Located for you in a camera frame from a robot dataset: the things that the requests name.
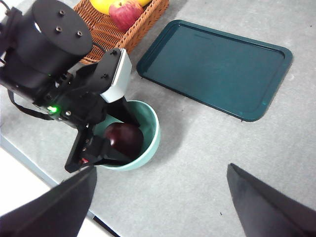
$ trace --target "plastic tray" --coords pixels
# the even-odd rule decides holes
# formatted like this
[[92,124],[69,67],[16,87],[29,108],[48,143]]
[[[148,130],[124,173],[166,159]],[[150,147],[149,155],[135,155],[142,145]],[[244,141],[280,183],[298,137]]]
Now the plastic tray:
[[290,50],[189,22],[170,22],[137,65],[140,76],[244,121],[261,118]]

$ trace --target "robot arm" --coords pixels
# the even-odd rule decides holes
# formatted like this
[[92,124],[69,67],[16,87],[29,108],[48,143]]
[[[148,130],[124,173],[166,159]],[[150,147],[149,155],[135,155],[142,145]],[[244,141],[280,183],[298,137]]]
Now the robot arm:
[[22,15],[12,8],[0,26],[0,81],[8,91],[30,100],[46,114],[38,118],[63,121],[78,130],[65,169],[74,172],[92,164],[122,165],[132,161],[93,134],[107,114],[139,126],[130,112],[126,92],[131,63],[125,49],[114,48],[99,63],[68,70],[92,49],[85,22],[57,0],[37,0]]

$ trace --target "dark red apple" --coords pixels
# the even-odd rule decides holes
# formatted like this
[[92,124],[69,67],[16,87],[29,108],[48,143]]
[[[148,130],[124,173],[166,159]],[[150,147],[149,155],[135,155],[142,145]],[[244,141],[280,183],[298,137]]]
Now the dark red apple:
[[104,137],[110,140],[111,147],[132,159],[138,158],[144,143],[142,131],[129,123],[110,124],[104,131]]

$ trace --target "light green bowl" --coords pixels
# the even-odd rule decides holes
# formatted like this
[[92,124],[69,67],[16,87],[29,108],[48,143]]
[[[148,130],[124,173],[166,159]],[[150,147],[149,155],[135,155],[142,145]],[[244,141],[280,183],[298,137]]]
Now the light green bowl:
[[[122,171],[137,169],[146,164],[154,156],[160,143],[159,121],[153,108],[148,104],[138,100],[130,100],[128,101],[128,104],[131,111],[135,114],[138,122],[140,123],[139,128],[144,135],[144,144],[142,146],[140,156],[136,160],[122,166],[102,165],[107,169]],[[94,134],[103,136],[105,128],[113,122],[121,121],[110,115],[107,115],[107,118],[102,123],[96,125]]]

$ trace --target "green led light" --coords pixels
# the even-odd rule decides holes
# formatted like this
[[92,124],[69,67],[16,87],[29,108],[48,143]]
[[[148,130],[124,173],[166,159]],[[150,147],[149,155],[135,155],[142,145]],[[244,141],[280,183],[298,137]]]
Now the green led light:
[[58,111],[58,107],[56,106],[48,106],[47,109],[53,114]]

